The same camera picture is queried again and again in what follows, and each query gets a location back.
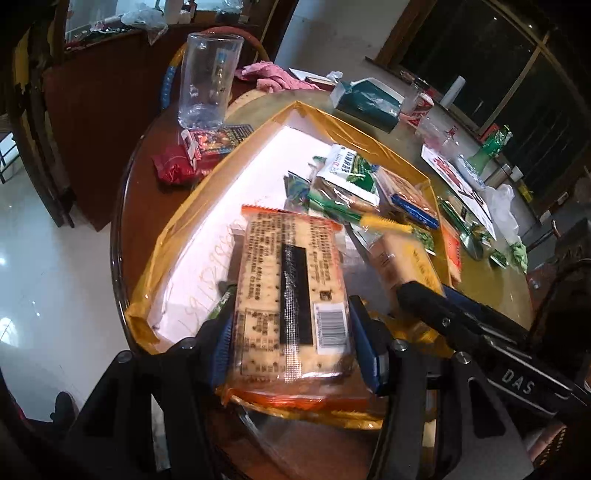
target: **white wall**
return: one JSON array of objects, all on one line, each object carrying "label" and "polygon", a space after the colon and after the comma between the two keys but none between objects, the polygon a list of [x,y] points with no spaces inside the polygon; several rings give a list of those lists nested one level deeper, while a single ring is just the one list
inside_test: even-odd
[{"label": "white wall", "polygon": [[340,70],[345,80],[364,77],[408,0],[300,0],[275,59],[325,75]]}]

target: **teal tissue box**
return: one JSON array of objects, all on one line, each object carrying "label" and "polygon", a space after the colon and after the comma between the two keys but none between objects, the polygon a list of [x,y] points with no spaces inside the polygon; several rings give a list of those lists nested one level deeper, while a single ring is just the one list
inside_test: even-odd
[{"label": "teal tissue box", "polygon": [[340,82],[330,98],[336,109],[391,132],[398,123],[403,95],[374,78]]}]

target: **black rectangle label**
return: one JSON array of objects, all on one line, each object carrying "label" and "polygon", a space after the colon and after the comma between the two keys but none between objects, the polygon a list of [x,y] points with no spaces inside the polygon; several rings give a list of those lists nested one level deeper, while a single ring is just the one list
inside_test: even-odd
[{"label": "black rectangle label", "polygon": [[314,345],[306,249],[281,246],[280,342]]}]

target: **window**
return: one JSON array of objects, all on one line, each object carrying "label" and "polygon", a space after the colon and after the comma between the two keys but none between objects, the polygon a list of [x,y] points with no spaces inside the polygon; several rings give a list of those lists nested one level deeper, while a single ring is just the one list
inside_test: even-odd
[{"label": "window", "polygon": [[582,172],[591,112],[566,68],[583,89],[589,78],[572,68],[580,63],[576,53],[531,3],[410,0],[375,63],[408,70],[442,94],[463,76],[450,110],[477,134],[493,123],[510,127],[514,137],[504,154],[524,173],[534,199],[544,197],[536,210],[556,200],[546,194],[557,180],[564,183],[570,165],[580,164],[568,173],[571,183]]}]

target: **barcode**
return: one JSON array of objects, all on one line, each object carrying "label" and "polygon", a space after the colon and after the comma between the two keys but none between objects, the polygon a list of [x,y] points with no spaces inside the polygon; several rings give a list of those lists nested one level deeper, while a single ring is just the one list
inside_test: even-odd
[{"label": "barcode", "polygon": [[349,349],[347,317],[342,303],[314,304],[314,319],[320,355],[344,353]]}]

